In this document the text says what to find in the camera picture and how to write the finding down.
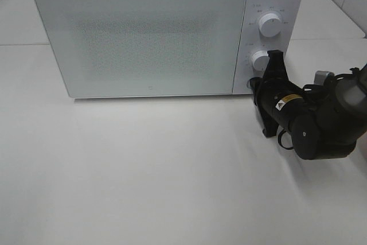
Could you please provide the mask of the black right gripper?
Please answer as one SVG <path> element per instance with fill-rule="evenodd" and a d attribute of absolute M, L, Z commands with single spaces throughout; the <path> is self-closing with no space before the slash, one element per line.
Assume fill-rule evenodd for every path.
<path fill-rule="evenodd" d="M 297 117 L 307 113 L 301 89 L 288 81 L 284 53 L 269 50 L 269 62 L 263 78 L 253 77 L 248 84 L 254 95 L 254 103 L 263 121 L 265 137 L 274 137 L 278 127 L 292 132 Z"/>

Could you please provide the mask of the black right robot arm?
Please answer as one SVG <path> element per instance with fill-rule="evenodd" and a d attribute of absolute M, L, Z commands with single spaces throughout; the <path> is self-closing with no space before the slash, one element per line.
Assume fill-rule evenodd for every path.
<path fill-rule="evenodd" d="M 317 71 L 313 84 L 298 87 L 283 52 L 269 50 L 263 76 L 249 81 L 265 137 L 290 134 L 291 150 L 303 160 L 347 157 L 366 133 L 366 68 L 335 75 Z"/>

